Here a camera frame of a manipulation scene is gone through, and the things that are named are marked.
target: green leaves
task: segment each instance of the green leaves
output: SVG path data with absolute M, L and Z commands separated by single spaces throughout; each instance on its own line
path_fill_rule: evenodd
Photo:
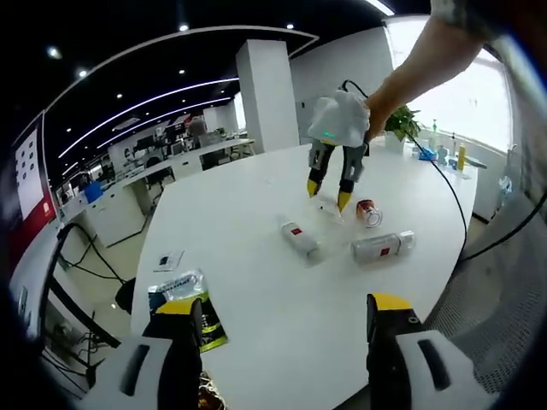
M 403 141 L 405 137 L 409 139 L 418 137 L 421 129 L 414 121 L 414 117 L 419 112 L 419 110 L 411 111 L 406 105 L 399 107 L 385 123 L 385 130 L 395 133 L 399 141 Z

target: blue container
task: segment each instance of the blue container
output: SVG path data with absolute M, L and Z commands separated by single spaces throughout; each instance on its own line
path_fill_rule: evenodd
M 91 182 L 84 188 L 85 199 L 89 203 L 92 203 L 97 200 L 100 196 L 103 195 L 103 190 L 101 190 L 101 184 L 97 181 Z

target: human arm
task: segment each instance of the human arm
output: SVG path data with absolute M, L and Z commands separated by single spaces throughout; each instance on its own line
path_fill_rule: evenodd
M 405 62 L 366 101 L 370 108 L 370 141 L 402 105 L 453 79 L 479 54 L 485 40 L 432 16 Z

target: window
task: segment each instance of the window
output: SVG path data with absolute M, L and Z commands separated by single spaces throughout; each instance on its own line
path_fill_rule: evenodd
M 233 103 L 236 109 L 236 120 L 238 121 L 238 129 L 243 130 L 247 127 L 247 122 L 245 120 L 245 112 L 243 110 L 243 99 L 241 98 L 241 92 L 235 95 L 233 98 Z
M 385 21 L 393 68 L 410 54 L 428 16 Z M 513 139 L 509 86 L 503 64 L 485 50 L 463 73 L 409 103 L 417 120 L 432 128 L 476 140 L 505 152 Z

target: small card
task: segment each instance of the small card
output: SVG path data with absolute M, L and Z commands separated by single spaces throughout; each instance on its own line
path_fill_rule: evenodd
M 174 271 L 179 266 L 184 253 L 184 250 L 172 250 L 159 255 L 154 272 Z

